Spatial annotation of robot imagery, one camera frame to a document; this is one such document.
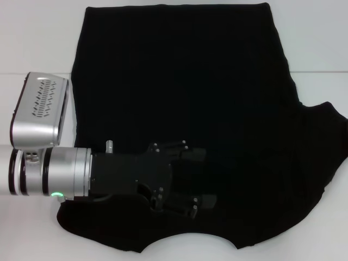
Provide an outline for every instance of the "ventilation slot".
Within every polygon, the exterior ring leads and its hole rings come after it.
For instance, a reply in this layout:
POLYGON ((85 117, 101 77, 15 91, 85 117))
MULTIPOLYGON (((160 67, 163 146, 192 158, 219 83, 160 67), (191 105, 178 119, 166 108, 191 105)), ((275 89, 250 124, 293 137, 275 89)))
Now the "ventilation slot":
POLYGON ((49 116, 56 84, 52 80, 42 80, 40 82, 32 112, 35 117, 42 118, 49 116))

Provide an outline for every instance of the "black cloth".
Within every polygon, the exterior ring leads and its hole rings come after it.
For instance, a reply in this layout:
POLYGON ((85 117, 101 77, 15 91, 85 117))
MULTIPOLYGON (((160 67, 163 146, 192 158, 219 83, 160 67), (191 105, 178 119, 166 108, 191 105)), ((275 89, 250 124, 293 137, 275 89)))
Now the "black cloth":
POLYGON ((173 167, 173 191, 218 197, 194 220, 123 197, 61 204, 62 227, 121 250, 188 232, 237 248, 272 238, 307 216, 348 154, 347 119, 299 101, 268 4, 87 8, 71 79, 76 147, 207 150, 204 168, 173 167))

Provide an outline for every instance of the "white surface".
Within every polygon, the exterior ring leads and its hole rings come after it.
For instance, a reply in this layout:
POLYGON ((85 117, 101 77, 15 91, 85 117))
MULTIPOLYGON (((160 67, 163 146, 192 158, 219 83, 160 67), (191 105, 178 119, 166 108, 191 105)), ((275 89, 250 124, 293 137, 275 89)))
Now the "white surface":
MULTIPOLYGON (((240 2, 261 1, 1 0, 0 144, 9 144, 10 120, 26 74, 71 71, 85 7, 240 2)), ((346 1, 269 3, 292 71, 348 70, 346 1)), ((348 73, 293 73, 292 77, 305 105, 330 101, 348 117, 348 73)), ((63 146, 73 144, 73 108, 70 99, 63 146)), ((160 240, 141 254, 119 251, 63 230, 55 218, 59 203, 53 198, 0 196, 0 260, 348 260, 346 188, 347 160, 309 216, 278 237, 236 250, 218 237, 184 234, 160 240)))
POLYGON ((10 195, 9 191, 9 160, 12 154, 12 146, 0 145, 0 197, 2 195, 10 195))

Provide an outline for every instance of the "green indicator light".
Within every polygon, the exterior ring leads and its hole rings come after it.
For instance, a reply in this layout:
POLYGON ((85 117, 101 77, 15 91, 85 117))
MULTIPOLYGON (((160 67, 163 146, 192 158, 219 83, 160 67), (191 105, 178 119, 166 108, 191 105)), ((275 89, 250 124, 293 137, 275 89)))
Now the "green indicator light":
POLYGON ((63 197, 63 193, 60 193, 60 192, 54 192, 51 194, 52 197, 54 196, 58 196, 58 197, 63 197))

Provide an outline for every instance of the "black ring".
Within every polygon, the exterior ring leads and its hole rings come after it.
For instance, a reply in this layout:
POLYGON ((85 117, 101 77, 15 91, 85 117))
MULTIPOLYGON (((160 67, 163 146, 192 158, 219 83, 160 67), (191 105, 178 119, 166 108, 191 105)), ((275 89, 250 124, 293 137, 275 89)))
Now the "black ring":
POLYGON ((51 153, 53 148, 48 148, 45 153, 45 157, 43 158, 43 172, 42 172, 42 193, 45 196, 49 196, 48 194, 48 168, 49 161, 51 159, 51 153))
POLYGON ((18 150, 13 149, 10 157, 10 165, 9 165, 9 190, 11 195, 17 195, 15 189, 15 167, 16 167, 16 158, 17 158, 18 150))
POLYGON ((22 195, 29 196, 27 192, 26 160, 25 160, 24 153, 22 155, 21 164, 22 165, 21 165, 21 171, 20 171, 20 189, 21 189, 22 195))

